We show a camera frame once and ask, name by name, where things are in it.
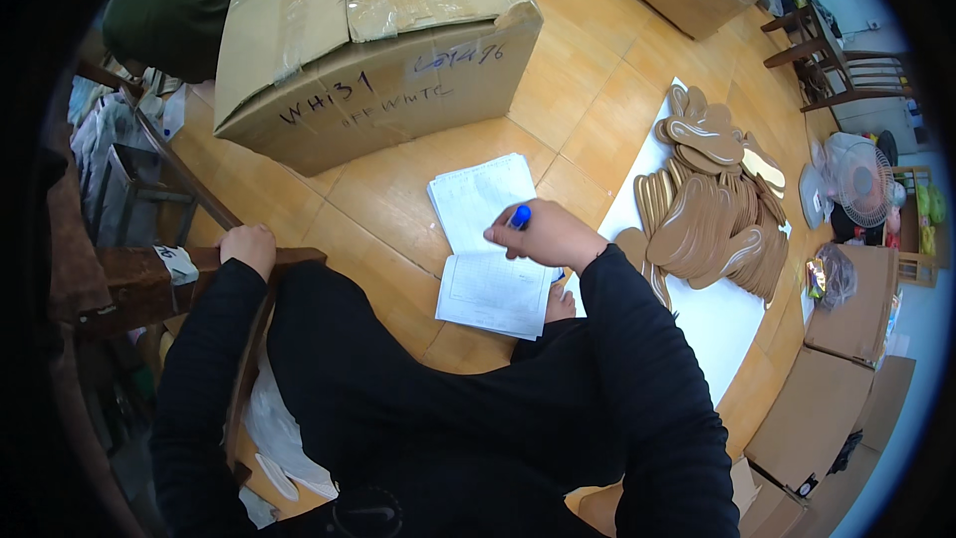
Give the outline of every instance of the green plastic item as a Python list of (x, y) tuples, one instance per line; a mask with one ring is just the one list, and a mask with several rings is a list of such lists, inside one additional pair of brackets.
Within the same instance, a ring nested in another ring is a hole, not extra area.
[(943, 192), (940, 191), (940, 188), (929, 184), (929, 189), (927, 190), (929, 194), (929, 220), (933, 221), (933, 224), (939, 224), (947, 218), (947, 201), (943, 198)]
[(916, 211), (921, 217), (929, 216), (929, 191), (926, 185), (916, 186)]

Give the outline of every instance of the stack of insoles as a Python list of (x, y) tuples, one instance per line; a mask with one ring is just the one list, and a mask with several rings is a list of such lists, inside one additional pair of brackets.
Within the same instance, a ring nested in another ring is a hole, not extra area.
[(654, 131), (674, 157), (635, 178), (644, 230), (625, 229), (615, 242), (668, 308), (666, 274), (695, 289), (726, 277), (770, 304), (788, 249), (778, 228), (783, 173), (753, 134), (730, 125), (725, 105), (679, 86), (668, 100), (674, 114)]

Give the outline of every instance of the wooden crate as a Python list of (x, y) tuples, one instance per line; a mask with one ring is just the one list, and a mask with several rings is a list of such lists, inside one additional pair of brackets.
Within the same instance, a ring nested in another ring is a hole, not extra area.
[[(921, 286), (936, 286), (939, 269), (950, 267), (949, 227), (936, 226), (936, 256), (920, 253), (920, 217), (916, 206), (916, 186), (933, 180), (929, 167), (893, 167), (893, 177), (906, 188), (906, 205), (900, 209), (900, 281)], [(883, 242), (886, 243), (886, 227)]]

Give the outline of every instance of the black clothing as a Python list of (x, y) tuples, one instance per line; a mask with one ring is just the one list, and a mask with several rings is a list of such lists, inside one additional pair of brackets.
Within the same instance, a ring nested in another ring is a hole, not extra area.
[[(173, 535), (255, 530), (220, 440), (265, 293), (227, 262), (167, 355), (151, 449)], [(279, 287), (269, 361), (306, 455), (342, 495), (394, 500), (400, 536), (599, 536), (563, 495), (621, 474), (619, 536), (736, 536), (726, 430), (670, 313), (615, 245), (581, 293), (589, 318), (546, 325), (506, 368), (456, 376), (415, 361), (356, 284), (306, 263)], [(263, 532), (337, 535), (335, 506)]]

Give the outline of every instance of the white plastic bag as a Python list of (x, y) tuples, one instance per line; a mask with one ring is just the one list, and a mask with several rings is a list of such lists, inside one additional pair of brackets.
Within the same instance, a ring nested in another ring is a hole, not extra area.
[(265, 352), (259, 357), (259, 377), (252, 386), (243, 421), (259, 453), (274, 461), (286, 476), (327, 499), (339, 496), (329, 472), (302, 451), (299, 425), (282, 401)]

